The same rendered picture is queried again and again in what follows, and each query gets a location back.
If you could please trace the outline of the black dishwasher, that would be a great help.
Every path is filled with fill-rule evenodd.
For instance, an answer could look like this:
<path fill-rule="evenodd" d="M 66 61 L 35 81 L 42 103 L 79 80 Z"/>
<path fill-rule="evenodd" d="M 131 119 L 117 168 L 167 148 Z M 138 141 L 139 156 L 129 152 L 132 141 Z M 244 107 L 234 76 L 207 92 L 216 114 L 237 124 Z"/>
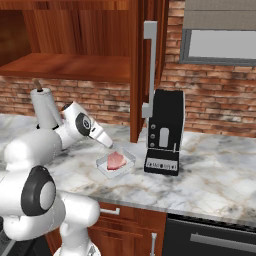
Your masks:
<path fill-rule="evenodd" d="M 256 256 L 256 227 L 168 213 L 162 256 Z"/>

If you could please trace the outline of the wooden drawer front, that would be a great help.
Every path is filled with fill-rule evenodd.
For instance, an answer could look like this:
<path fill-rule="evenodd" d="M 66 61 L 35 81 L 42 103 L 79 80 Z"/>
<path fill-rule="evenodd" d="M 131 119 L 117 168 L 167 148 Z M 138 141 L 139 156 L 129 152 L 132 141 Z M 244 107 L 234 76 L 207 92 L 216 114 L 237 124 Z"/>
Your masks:
<path fill-rule="evenodd" d="M 127 226 L 159 230 L 160 232 L 165 228 L 166 214 L 163 212 L 105 202 L 100 202 L 100 208 L 110 210 L 120 208 L 120 215 L 100 213 L 99 222 L 109 222 L 114 228 Z"/>

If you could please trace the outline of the wooden wall cabinet door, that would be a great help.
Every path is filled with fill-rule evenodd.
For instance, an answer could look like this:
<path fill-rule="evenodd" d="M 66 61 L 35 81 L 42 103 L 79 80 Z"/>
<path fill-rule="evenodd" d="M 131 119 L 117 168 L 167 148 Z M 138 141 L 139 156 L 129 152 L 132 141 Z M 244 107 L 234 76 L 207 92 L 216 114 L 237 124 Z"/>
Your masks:
<path fill-rule="evenodd" d="M 165 61 L 169 0 L 129 0 L 130 43 L 130 141 L 142 130 L 142 104 L 149 100 L 150 47 L 144 38 L 144 22 L 157 22 L 155 87 L 159 86 Z"/>

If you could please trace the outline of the clear plastic tray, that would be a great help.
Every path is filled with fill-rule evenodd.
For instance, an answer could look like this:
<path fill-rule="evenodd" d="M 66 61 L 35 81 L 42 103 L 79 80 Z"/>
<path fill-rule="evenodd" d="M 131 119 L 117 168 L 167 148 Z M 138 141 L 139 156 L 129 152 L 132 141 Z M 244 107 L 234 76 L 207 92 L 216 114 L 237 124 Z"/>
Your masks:
<path fill-rule="evenodd" d="M 120 154 L 123 154 L 126 159 L 126 164 L 117 170 L 108 170 L 107 169 L 108 155 L 113 152 L 118 152 Z M 122 147 L 116 147 L 116 148 L 112 148 L 109 151 L 109 153 L 106 154 L 105 156 L 97 159 L 96 166 L 97 166 L 97 169 L 101 171 L 108 179 L 112 179 L 114 177 L 117 177 L 118 175 L 121 175 L 122 173 L 129 170 L 130 168 L 132 168 L 135 162 L 136 162 L 135 156 L 133 156 L 131 153 L 129 153 L 126 149 Z"/>

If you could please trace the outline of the grey framed window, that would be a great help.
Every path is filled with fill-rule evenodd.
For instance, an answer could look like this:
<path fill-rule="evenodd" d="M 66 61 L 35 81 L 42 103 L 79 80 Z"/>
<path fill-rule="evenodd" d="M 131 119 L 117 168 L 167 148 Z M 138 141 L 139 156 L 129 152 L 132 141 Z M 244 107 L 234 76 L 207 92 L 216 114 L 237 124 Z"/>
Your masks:
<path fill-rule="evenodd" d="M 183 29 L 180 62 L 256 66 L 256 31 Z"/>

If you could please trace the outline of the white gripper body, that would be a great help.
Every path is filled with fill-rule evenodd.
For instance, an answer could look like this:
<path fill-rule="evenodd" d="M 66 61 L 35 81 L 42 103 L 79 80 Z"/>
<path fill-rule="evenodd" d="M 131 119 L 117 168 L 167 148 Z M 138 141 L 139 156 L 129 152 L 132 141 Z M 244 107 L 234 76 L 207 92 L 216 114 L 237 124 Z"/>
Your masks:
<path fill-rule="evenodd" d="M 89 133 L 89 137 L 107 148 L 111 148 L 113 145 L 112 139 L 101 126 L 94 126 Z"/>

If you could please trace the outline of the black coffee machine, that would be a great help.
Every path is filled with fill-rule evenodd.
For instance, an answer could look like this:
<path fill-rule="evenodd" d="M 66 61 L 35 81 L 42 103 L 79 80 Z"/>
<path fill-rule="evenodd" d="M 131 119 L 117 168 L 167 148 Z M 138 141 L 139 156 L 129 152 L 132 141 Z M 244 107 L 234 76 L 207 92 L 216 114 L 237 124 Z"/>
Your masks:
<path fill-rule="evenodd" d="M 157 89 L 153 98 L 153 115 L 148 120 L 145 172 L 178 175 L 184 124 L 184 92 Z"/>

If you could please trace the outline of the pink raw meat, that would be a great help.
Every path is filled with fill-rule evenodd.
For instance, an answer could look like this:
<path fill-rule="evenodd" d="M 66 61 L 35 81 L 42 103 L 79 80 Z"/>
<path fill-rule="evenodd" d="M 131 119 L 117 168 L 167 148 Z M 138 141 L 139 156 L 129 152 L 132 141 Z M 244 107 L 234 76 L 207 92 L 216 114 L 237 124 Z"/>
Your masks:
<path fill-rule="evenodd" d="M 126 164 L 126 159 L 123 154 L 113 152 L 108 155 L 107 169 L 117 170 Z"/>

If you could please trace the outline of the wooden base cabinet door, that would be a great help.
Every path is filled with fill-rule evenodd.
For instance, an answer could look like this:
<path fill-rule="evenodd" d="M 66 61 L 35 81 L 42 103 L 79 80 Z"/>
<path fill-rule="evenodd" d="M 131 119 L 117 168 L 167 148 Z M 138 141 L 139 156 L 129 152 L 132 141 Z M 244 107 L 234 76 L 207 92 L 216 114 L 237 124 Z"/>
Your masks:
<path fill-rule="evenodd" d="M 157 233 L 155 256 L 162 256 L 163 234 L 157 230 L 138 228 L 136 231 L 121 231 L 101 227 L 88 229 L 101 256 L 150 256 L 153 232 Z"/>

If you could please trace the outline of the wooden wall cabinet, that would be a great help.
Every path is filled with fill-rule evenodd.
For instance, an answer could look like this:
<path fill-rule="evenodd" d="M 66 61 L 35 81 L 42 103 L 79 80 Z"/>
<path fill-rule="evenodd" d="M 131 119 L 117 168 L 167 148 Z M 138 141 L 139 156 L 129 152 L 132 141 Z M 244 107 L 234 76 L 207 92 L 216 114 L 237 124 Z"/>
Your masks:
<path fill-rule="evenodd" d="M 0 75 L 128 83 L 138 0 L 0 0 Z"/>

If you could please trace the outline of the grey window blind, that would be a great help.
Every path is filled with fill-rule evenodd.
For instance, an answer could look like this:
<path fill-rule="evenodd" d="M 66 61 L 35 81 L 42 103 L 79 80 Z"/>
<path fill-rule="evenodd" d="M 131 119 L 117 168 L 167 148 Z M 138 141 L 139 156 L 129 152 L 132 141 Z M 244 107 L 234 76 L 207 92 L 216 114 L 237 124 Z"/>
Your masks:
<path fill-rule="evenodd" d="M 256 0 L 185 0 L 183 28 L 256 30 Z"/>

